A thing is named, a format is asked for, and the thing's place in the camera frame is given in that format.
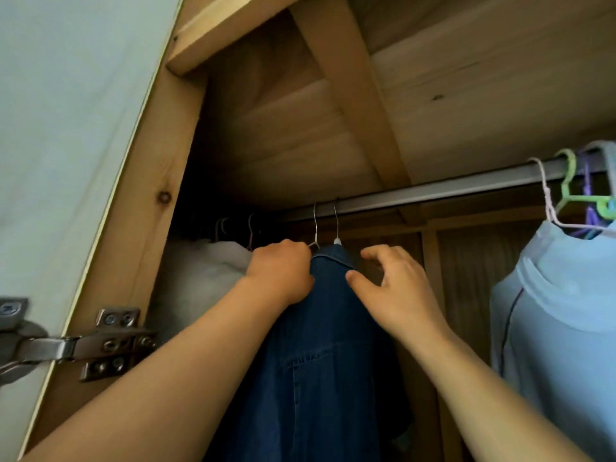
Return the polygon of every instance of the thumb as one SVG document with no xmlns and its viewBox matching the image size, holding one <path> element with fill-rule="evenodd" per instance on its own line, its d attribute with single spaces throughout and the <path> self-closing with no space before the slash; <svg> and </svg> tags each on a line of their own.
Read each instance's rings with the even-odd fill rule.
<svg viewBox="0 0 616 462">
<path fill-rule="evenodd" d="M 378 296 L 381 294 L 381 287 L 374 285 L 370 280 L 366 279 L 363 274 L 356 270 L 348 271 L 345 277 L 349 283 L 349 287 L 353 289 L 353 292 L 355 292 L 364 305 L 372 305 L 376 302 Z"/>
</svg>

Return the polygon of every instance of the green hanger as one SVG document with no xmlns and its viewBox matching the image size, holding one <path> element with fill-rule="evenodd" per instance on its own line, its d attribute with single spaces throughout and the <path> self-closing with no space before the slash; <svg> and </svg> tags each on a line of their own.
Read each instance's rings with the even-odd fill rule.
<svg viewBox="0 0 616 462">
<path fill-rule="evenodd" d="M 571 149 L 562 149 L 556 153 L 557 156 L 565 155 L 567 157 L 567 173 L 565 179 L 560 184 L 560 192 L 562 193 L 562 199 L 556 205 L 556 213 L 565 207 L 568 202 L 593 202 L 596 204 L 597 213 L 603 218 L 610 220 L 616 219 L 616 208 L 608 207 L 610 201 L 616 201 L 612 196 L 586 196 L 585 194 L 571 194 L 569 185 L 575 177 L 575 171 L 577 170 L 577 157 Z"/>
</svg>

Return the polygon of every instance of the denim collar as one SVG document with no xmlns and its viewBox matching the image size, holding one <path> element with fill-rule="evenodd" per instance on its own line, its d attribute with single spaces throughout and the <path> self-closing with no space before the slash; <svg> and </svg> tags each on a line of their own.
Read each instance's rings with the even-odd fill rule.
<svg viewBox="0 0 616 462">
<path fill-rule="evenodd" d="M 326 257 L 348 267 L 349 269 L 356 269 L 355 263 L 353 262 L 350 254 L 340 244 L 333 244 L 331 246 L 320 248 L 312 256 L 312 259 L 316 257 Z"/>
</svg>

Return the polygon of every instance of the white door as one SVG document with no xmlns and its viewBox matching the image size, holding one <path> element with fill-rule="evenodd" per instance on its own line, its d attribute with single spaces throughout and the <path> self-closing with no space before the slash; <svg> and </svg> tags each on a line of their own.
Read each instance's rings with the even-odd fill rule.
<svg viewBox="0 0 616 462">
<path fill-rule="evenodd" d="M 0 296 L 65 333 L 181 0 L 0 0 Z M 0 388 L 19 458 L 49 365 Z"/>
</svg>

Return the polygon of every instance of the clothing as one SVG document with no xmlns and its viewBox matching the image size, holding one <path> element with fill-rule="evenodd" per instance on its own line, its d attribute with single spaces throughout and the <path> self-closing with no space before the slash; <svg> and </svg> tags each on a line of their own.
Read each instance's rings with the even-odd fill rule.
<svg viewBox="0 0 616 462">
<path fill-rule="evenodd" d="M 170 240 L 165 246 L 146 325 L 164 344 L 200 318 L 246 275 L 252 253 L 234 241 Z"/>
<path fill-rule="evenodd" d="M 406 430 L 393 344 L 348 286 L 352 268 L 340 245 L 313 256 L 311 294 L 267 335 L 205 461 L 379 461 L 380 441 Z"/>
<path fill-rule="evenodd" d="M 614 234 L 543 222 L 490 301 L 493 368 L 596 461 L 616 459 L 615 281 Z"/>
</svg>

